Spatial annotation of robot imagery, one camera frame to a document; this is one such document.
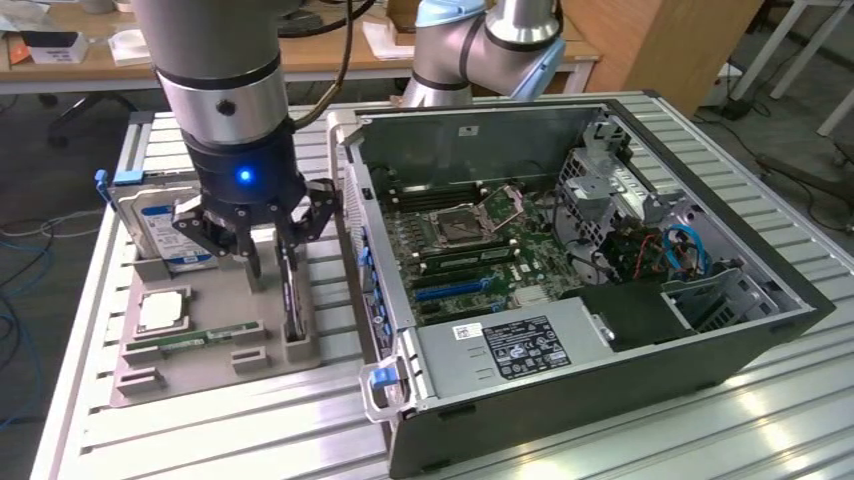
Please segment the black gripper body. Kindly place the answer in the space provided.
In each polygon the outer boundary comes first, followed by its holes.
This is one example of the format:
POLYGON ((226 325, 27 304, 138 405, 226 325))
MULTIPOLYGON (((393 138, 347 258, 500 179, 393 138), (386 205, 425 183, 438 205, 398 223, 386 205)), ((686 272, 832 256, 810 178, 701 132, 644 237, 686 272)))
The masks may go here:
POLYGON ((263 138, 243 144, 206 144, 182 133, 207 211, 234 221, 243 210, 250 220, 269 221, 273 205, 281 212, 295 210, 307 186, 297 166, 294 133, 290 118, 263 138))

